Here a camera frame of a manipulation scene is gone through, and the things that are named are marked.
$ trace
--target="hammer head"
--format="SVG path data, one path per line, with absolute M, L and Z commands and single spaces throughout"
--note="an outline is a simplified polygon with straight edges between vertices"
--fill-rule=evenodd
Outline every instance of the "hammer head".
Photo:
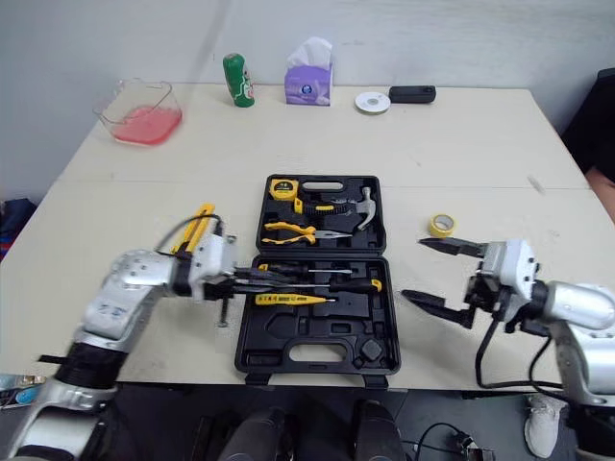
M 363 187 L 363 200 L 357 202 L 357 213 L 366 214 L 365 219 L 357 226 L 357 229 L 363 231 L 369 223 L 372 222 L 376 215 L 376 202 L 370 197 L 372 189 L 370 187 Z

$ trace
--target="person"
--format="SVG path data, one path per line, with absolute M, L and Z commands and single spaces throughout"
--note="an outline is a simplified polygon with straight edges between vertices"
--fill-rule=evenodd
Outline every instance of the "person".
M 615 223 L 615 67 L 598 73 L 561 137 Z

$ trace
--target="yellow tape roll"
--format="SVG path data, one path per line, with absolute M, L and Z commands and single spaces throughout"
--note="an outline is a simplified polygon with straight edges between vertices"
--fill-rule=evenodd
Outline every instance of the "yellow tape roll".
M 436 214 L 430 219 L 430 235 L 432 237 L 450 237 L 454 230 L 455 219 L 448 214 Z

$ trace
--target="white table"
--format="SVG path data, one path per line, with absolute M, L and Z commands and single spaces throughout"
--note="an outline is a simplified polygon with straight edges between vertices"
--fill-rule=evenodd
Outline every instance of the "white table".
M 615 288 L 613 225 L 525 90 L 438 88 L 430 106 L 394 106 L 374 117 L 353 109 L 365 88 L 335 88 L 328 109 L 287 106 L 277 86 L 258 87 L 250 109 L 232 107 L 222 85 L 178 89 L 184 122 L 159 147 L 117 144 L 97 125 L 2 262 L 1 371 L 53 373 L 54 366 L 36 358 L 64 354 L 111 261 L 151 248 L 202 202 L 216 203 L 228 231 L 239 236 L 239 260 L 249 263 L 272 173 L 381 179 L 384 256 L 403 361 L 389 377 L 391 387 L 478 388 L 473 363 L 487 314 L 468 330 L 399 295 L 404 288 L 424 290 L 462 307 L 478 261 L 415 243 L 435 212 L 452 214 L 461 238 L 526 238 L 542 262 L 542 279 Z M 217 328 L 218 303 L 163 300 L 120 377 L 243 382 L 234 369 L 242 306 L 243 297 L 232 300 L 230 327 Z M 541 342 L 497 334 L 484 362 L 486 379 L 525 377 Z M 538 368 L 539 377 L 557 379 L 551 352 Z M 358 376 L 278 375 L 270 382 L 362 385 Z

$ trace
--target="screwdriver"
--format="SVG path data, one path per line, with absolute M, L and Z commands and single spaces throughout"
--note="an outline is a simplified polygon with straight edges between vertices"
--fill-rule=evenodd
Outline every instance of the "screwdriver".
M 256 297 L 256 305 L 305 305 L 319 303 L 335 303 L 335 301 L 336 300 L 329 300 L 327 298 L 320 298 L 317 296 L 297 295 L 294 293 L 266 293 L 262 295 L 257 295 Z
M 306 274 L 327 272 L 332 274 L 352 274 L 351 269 L 309 269 L 307 264 L 260 264 L 260 271 L 272 271 L 285 276 L 304 276 Z
M 329 291 L 348 291 L 350 293 L 373 293 L 382 291 L 382 282 L 378 279 L 350 279 L 349 281 L 332 281 L 327 284 L 281 284 L 286 288 L 328 288 Z

